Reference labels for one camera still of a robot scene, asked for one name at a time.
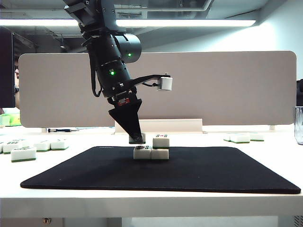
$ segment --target white partition panel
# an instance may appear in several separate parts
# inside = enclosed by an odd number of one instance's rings
[[[290,124],[296,99],[293,52],[143,53],[132,78],[169,73],[171,92],[138,86],[141,119],[203,118],[204,125]],[[24,54],[19,60],[26,127],[113,126],[112,105],[91,92],[85,53]]]

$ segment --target white table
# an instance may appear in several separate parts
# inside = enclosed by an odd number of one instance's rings
[[[234,144],[223,141],[220,130],[242,130],[242,126],[205,126],[208,134],[170,134],[171,146],[236,147],[277,174],[303,188],[303,146],[296,143],[293,125],[253,126],[265,142]],[[0,129],[0,140],[25,138],[66,138],[70,148],[37,154],[36,161],[11,163],[10,155],[0,155],[1,218],[96,218],[96,217],[205,217],[205,216],[291,216],[303,214],[303,195],[241,194],[211,192],[150,192],[97,190],[23,189],[20,183],[93,146],[130,146],[125,134],[114,129],[89,129],[69,133],[41,133],[22,126]],[[153,134],[147,134],[147,143]]]

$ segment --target glass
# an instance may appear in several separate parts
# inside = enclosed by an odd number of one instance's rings
[[[303,106],[296,106],[294,110],[294,137],[303,145]]]

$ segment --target screw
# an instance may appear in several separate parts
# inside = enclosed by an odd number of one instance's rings
[[[44,218],[42,220],[42,222],[45,224],[45,225],[49,225],[51,222],[52,222],[52,219],[51,218]]]

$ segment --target wall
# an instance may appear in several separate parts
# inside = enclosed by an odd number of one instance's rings
[[[297,55],[297,78],[303,79],[303,0],[288,0],[259,26],[224,31],[155,46],[145,52],[291,50]]]

